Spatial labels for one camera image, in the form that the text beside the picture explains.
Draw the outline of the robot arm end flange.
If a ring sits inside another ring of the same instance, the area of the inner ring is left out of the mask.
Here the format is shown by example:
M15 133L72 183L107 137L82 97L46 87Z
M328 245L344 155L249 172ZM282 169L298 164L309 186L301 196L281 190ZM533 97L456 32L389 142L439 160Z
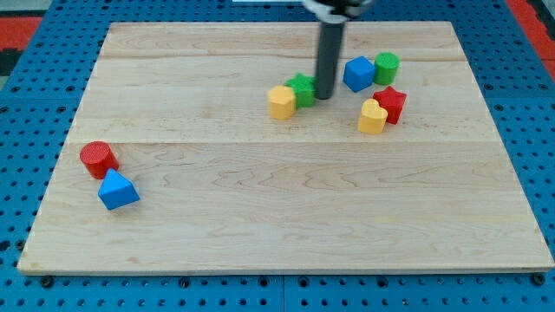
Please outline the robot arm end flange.
M376 0L302 0L302 5L324 23L346 23L368 11Z

